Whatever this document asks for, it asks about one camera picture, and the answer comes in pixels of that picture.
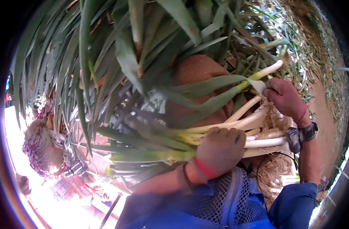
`dirt ground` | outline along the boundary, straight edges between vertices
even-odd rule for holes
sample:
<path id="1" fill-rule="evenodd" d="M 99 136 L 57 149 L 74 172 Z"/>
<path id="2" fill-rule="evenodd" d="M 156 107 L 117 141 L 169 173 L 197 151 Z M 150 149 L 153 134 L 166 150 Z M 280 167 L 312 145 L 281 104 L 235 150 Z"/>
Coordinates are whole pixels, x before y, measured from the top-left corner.
<path id="1" fill-rule="evenodd" d="M 336 142 L 338 127 L 333 122 L 331 104 L 328 108 L 323 85 L 318 79 L 310 86 L 310 92 L 315 96 L 310 102 L 309 109 L 315 112 L 314 120 L 319 128 L 317 142 L 323 161 L 321 177 L 329 177 L 334 169 L 334 162 L 339 155 L 342 143 Z"/>

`black watch strap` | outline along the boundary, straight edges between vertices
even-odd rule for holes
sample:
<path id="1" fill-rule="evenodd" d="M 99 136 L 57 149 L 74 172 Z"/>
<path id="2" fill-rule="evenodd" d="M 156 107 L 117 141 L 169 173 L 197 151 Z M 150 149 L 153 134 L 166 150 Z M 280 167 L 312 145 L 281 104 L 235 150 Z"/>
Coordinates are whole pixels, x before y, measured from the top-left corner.
<path id="1" fill-rule="evenodd" d="M 315 122 L 303 129 L 290 127 L 286 132 L 286 137 L 291 152 L 299 153 L 302 149 L 302 142 L 315 138 L 315 131 L 318 131 L 318 126 Z"/>

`person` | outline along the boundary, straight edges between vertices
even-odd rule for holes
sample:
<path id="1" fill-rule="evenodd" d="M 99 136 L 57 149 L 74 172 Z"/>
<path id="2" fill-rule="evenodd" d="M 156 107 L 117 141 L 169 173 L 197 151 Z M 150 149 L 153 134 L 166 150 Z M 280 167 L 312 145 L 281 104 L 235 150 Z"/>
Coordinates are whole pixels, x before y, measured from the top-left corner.
<path id="1" fill-rule="evenodd" d="M 267 85 L 264 95 L 299 129 L 312 124 L 289 81 Z M 192 160 L 136 186 L 116 228 L 308 228 L 320 180 L 316 139 L 301 143 L 300 184 L 285 186 L 268 211 L 254 178 L 236 166 L 245 141 L 244 131 L 210 129 Z"/>

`wrist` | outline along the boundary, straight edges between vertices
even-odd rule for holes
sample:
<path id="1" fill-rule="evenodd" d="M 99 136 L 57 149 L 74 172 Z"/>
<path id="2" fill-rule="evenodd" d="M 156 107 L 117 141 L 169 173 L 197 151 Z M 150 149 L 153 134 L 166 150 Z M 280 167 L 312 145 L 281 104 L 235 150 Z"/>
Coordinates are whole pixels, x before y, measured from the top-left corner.
<path id="1" fill-rule="evenodd" d="M 191 183 L 193 183 L 193 184 L 207 184 L 207 182 L 202 181 L 197 176 L 197 174 L 195 173 L 195 170 L 191 164 L 189 164 L 189 163 L 186 164 L 185 171 L 186 171 L 188 179 L 190 180 Z"/>
<path id="2" fill-rule="evenodd" d="M 296 122 L 296 125 L 298 126 L 299 129 L 306 128 L 310 124 L 312 124 L 312 121 L 309 118 L 309 112 L 308 111 L 306 111 L 304 116 L 298 122 Z"/>

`hand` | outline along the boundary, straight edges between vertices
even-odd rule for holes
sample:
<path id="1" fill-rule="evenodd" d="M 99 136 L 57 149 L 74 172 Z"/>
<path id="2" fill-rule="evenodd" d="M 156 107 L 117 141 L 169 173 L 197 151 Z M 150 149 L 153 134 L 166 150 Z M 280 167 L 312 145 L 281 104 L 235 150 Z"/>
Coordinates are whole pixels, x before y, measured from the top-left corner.
<path id="1" fill-rule="evenodd" d="M 292 117 L 298 126 L 307 121 L 304 116 L 308 107 L 303 103 L 290 81 L 273 78 L 267 81 L 266 85 L 270 89 L 265 89 L 263 94 L 274 103 L 279 112 Z"/>
<path id="2" fill-rule="evenodd" d="M 201 139 L 196 157 L 190 161 L 191 168 L 203 182 L 230 171 L 242 159 L 246 135 L 235 128 L 211 128 Z"/>

